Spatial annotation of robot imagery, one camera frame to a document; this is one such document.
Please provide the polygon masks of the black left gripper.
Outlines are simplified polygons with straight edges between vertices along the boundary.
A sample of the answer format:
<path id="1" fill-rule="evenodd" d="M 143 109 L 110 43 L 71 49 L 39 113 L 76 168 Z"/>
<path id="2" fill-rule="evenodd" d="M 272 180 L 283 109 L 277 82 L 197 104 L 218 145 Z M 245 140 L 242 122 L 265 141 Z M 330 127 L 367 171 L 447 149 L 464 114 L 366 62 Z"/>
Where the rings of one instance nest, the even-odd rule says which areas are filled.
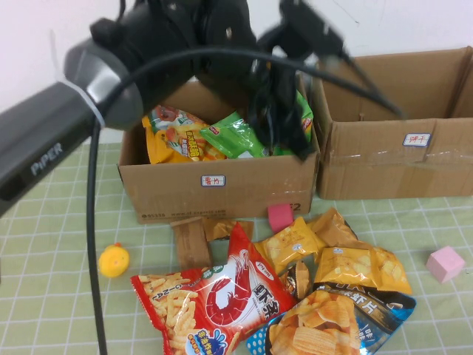
<path id="1" fill-rule="evenodd" d="M 296 34 L 281 22 L 257 38 L 250 24 L 246 1 L 198 1 L 194 9 L 198 43 L 226 49 L 271 53 L 274 47 L 295 57 Z M 198 79 L 224 101 L 248 101 L 247 121 L 267 149 L 291 151 L 301 162 L 313 153 L 302 128 L 296 72 L 238 55 L 202 59 Z"/>

